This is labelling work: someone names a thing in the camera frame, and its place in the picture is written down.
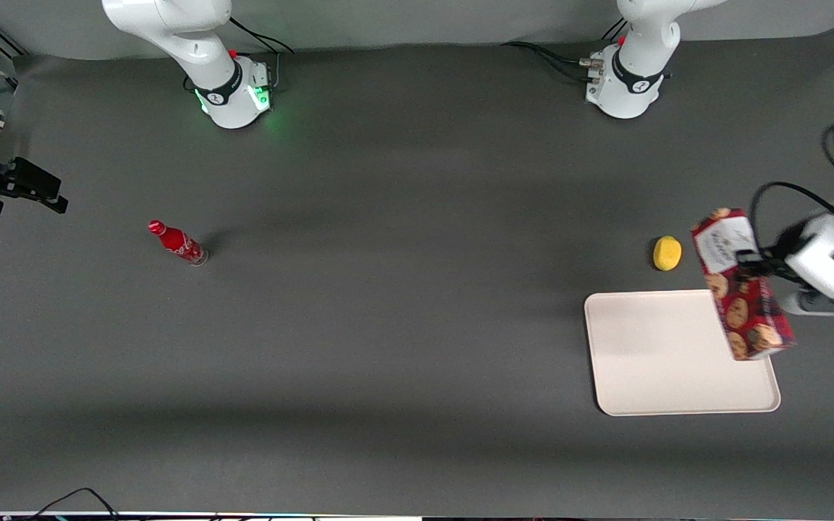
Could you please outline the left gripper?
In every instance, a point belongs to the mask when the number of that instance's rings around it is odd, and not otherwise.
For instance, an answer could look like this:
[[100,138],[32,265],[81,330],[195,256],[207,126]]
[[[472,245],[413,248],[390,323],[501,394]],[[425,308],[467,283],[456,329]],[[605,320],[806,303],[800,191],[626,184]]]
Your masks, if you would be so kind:
[[788,269],[801,286],[834,300],[834,216],[795,222],[769,250],[738,250],[736,261],[736,279],[785,278]]

